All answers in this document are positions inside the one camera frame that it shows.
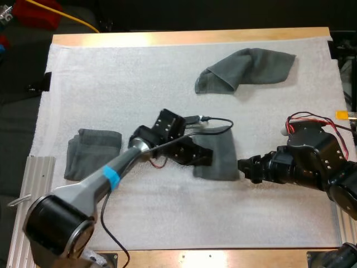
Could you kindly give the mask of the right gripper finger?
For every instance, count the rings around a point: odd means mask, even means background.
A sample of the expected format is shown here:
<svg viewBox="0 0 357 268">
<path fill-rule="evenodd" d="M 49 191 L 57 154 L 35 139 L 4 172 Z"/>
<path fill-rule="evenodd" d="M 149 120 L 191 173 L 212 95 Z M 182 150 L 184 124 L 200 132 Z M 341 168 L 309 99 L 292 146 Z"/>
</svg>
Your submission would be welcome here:
<svg viewBox="0 0 357 268">
<path fill-rule="evenodd" d="M 263 170 L 264 164 L 262 163 L 261 156 L 252 156 L 248 159 L 238 160 L 239 170 Z"/>
<path fill-rule="evenodd" d="M 266 180 L 267 172 L 260 168 L 246 168 L 245 178 L 249 179 L 253 184 L 260 184 Z"/>
</svg>

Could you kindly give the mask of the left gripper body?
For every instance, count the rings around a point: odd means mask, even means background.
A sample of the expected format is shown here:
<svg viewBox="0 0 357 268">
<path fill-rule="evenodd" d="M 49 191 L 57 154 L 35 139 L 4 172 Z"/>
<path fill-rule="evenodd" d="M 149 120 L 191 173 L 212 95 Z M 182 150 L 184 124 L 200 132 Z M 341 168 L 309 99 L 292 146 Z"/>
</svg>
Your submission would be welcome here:
<svg viewBox="0 0 357 268">
<path fill-rule="evenodd" d="M 195 165 L 202 152 L 202 147 L 194 143 L 191 137 L 179 140 L 166 149 L 166 156 L 180 165 Z"/>
</svg>

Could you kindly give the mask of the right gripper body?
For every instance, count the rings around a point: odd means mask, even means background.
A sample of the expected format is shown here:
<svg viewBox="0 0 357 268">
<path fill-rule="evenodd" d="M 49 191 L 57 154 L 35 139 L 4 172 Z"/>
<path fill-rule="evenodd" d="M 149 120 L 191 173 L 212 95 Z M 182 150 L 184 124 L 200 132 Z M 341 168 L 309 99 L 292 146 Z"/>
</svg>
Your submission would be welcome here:
<svg viewBox="0 0 357 268">
<path fill-rule="evenodd" d="M 278 146 L 262 157 L 263 180 L 277 184 L 293 184 L 295 182 L 296 164 L 287 146 Z"/>
</svg>

